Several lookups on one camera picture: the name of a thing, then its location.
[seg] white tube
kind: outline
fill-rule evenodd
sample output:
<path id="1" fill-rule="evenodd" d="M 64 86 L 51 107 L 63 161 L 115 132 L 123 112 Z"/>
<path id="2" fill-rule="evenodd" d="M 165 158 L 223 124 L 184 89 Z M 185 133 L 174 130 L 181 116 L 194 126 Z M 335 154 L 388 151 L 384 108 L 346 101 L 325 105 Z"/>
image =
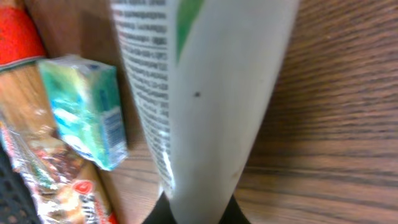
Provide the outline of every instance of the white tube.
<path id="1" fill-rule="evenodd" d="M 298 4 L 113 1 L 134 101 L 178 223 L 220 220 L 267 108 Z"/>

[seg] black object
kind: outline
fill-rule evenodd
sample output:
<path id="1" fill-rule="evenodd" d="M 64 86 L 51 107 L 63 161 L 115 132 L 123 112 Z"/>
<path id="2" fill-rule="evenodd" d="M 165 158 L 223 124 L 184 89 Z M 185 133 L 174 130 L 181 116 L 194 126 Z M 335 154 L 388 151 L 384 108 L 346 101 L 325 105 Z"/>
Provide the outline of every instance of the black object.
<path id="1" fill-rule="evenodd" d="M 40 224 L 30 193 L 0 144 L 0 223 Z"/>
<path id="2" fill-rule="evenodd" d="M 169 201 L 164 193 L 160 196 L 153 211 L 142 224 L 177 224 L 172 215 Z M 250 224 L 233 196 L 225 209 L 220 224 Z"/>

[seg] wooden surface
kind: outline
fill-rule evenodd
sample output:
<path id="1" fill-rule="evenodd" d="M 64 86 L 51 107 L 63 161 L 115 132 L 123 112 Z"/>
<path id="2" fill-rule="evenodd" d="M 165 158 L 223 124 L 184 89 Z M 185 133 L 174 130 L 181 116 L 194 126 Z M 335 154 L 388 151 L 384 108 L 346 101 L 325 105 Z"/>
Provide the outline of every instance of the wooden surface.
<path id="1" fill-rule="evenodd" d="M 120 65 L 104 0 L 27 0 L 51 57 Z M 398 1 L 303 0 L 235 196 L 252 223 L 398 223 Z M 121 223 L 158 176 L 119 74 L 130 158 L 103 180 Z"/>

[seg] black mesh object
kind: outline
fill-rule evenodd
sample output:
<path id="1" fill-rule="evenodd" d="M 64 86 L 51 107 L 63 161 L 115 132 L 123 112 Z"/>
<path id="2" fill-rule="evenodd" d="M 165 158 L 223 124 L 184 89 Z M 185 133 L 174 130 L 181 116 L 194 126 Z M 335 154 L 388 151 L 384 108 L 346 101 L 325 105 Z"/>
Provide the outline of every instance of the black mesh object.
<path id="1" fill-rule="evenodd" d="M 0 224 L 39 224 L 30 193 L 0 144 Z"/>

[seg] teal carton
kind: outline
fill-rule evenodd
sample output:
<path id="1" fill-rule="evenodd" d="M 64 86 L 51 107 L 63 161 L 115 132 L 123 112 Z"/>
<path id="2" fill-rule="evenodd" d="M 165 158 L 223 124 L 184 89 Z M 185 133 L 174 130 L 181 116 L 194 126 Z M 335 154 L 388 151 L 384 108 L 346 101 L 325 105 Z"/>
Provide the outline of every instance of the teal carton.
<path id="1" fill-rule="evenodd" d="M 101 169 L 127 156 L 116 69 L 69 55 L 39 61 L 60 137 Z"/>

